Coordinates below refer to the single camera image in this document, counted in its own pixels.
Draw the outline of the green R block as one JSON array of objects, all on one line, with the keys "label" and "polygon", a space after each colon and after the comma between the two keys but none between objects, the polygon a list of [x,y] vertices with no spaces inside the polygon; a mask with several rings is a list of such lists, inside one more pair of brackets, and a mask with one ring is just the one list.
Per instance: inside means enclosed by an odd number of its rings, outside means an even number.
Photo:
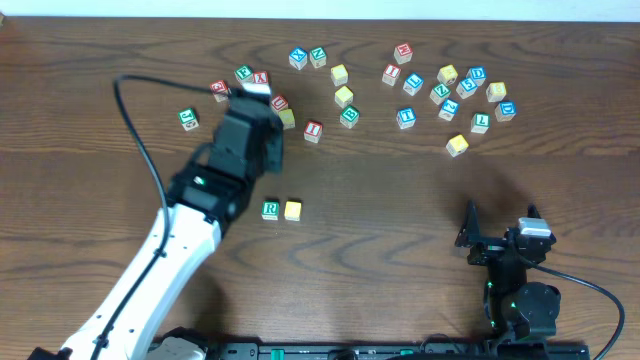
[{"label": "green R block", "polygon": [[262,204],[261,216],[263,220],[277,221],[280,205],[278,201],[266,200]]}]

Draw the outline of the yellow O block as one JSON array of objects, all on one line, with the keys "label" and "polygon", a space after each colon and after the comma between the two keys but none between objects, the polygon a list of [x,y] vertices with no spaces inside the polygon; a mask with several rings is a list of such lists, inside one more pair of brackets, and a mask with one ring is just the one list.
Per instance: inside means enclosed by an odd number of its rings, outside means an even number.
[{"label": "yellow O block", "polygon": [[301,218],[302,203],[299,201],[287,201],[285,204],[284,217],[289,221],[299,221]]}]

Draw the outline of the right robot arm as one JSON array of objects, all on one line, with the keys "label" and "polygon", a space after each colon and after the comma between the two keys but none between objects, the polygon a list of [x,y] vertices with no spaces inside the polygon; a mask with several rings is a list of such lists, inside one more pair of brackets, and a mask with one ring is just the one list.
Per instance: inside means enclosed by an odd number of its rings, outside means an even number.
[{"label": "right robot arm", "polygon": [[484,309],[494,331],[486,351],[499,359],[549,359],[547,339],[556,334],[561,295],[527,271],[546,260],[556,238],[536,207],[500,237],[481,233],[475,204],[467,203],[455,245],[467,248],[467,263],[488,271]]}]

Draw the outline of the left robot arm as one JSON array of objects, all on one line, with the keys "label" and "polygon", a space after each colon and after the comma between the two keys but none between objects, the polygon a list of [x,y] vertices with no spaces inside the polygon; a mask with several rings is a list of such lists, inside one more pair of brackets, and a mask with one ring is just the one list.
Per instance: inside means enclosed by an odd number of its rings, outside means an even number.
[{"label": "left robot arm", "polygon": [[144,244],[96,312],[56,352],[33,359],[143,359],[182,289],[247,208],[255,183],[282,168],[282,124],[266,94],[235,90],[212,142],[165,191]]}]

